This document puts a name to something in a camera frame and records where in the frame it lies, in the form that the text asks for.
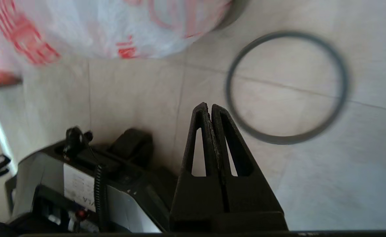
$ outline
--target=tile floor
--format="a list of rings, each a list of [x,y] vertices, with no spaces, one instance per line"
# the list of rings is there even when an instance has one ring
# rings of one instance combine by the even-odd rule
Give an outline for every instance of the tile floor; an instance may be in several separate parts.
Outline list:
[[[28,72],[22,87],[0,90],[0,121],[18,159],[62,139],[73,125],[91,129],[97,143],[135,126],[153,133],[155,165],[177,172],[192,109],[202,101],[226,106],[232,59],[277,30],[328,39],[353,78],[344,113],[323,135],[281,146],[243,133],[289,228],[386,229],[386,1],[255,0],[233,25],[166,59],[65,56]],[[294,134],[327,114],[338,90],[335,76],[313,45],[280,39],[241,63],[235,100],[261,131]],[[200,159],[194,173],[203,173]]]

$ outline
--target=plastic bag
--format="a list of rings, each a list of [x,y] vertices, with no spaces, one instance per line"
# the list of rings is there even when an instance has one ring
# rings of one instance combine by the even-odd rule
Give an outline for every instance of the plastic bag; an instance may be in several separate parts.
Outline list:
[[[223,18],[229,0],[0,0],[0,71],[19,75],[63,52],[160,58],[184,50]]]

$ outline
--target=white label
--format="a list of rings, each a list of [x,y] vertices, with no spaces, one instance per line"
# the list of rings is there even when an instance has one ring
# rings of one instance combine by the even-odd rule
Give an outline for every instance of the white label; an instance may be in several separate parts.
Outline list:
[[[95,211],[94,178],[70,165],[64,164],[64,196]]]

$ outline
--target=black coiled cord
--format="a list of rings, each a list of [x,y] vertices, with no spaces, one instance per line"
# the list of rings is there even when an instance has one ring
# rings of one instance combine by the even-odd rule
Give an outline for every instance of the black coiled cord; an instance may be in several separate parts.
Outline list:
[[[99,232],[110,232],[110,212],[108,210],[107,195],[107,169],[105,165],[98,164],[95,168],[94,200],[98,215]]]

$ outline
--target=rubber ring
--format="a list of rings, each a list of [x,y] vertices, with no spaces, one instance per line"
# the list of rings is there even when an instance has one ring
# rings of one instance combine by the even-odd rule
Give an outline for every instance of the rubber ring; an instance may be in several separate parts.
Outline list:
[[[329,115],[329,117],[324,122],[320,123],[316,128],[310,131],[307,131],[305,133],[301,133],[293,136],[273,136],[273,135],[268,135],[268,134],[259,132],[258,130],[252,128],[240,117],[233,103],[232,81],[233,81],[234,72],[238,64],[241,62],[241,60],[247,53],[249,53],[252,49],[261,45],[264,42],[268,42],[270,40],[284,38],[284,37],[304,39],[309,42],[313,42],[318,46],[321,46],[329,54],[330,58],[336,64],[336,68],[339,72],[339,77],[340,77],[339,84],[340,84],[341,90],[339,93],[339,100],[335,105],[335,109]],[[310,35],[308,33],[302,33],[302,32],[296,32],[296,31],[282,31],[282,32],[275,32],[265,36],[261,36],[258,39],[255,39],[253,42],[248,44],[240,51],[240,53],[232,62],[228,71],[227,83],[226,83],[226,99],[227,99],[228,107],[232,117],[234,117],[238,125],[242,127],[251,136],[259,139],[260,141],[264,141],[270,144],[289,145],[289,144],[297,144],[297,143],[307,141],[311,138],[314,138],[324,130],[326,130],[334,122],[334,120],[338,117],[338,115],[344,108],[345,101],[347,100],[347,96],[348,96],[348,88],[349,88],[349,79],[348,79],[348,72],[347,72],[347,68],[345,66],[344,60],[331,45],[329,45],[324,40],[316,36]]]

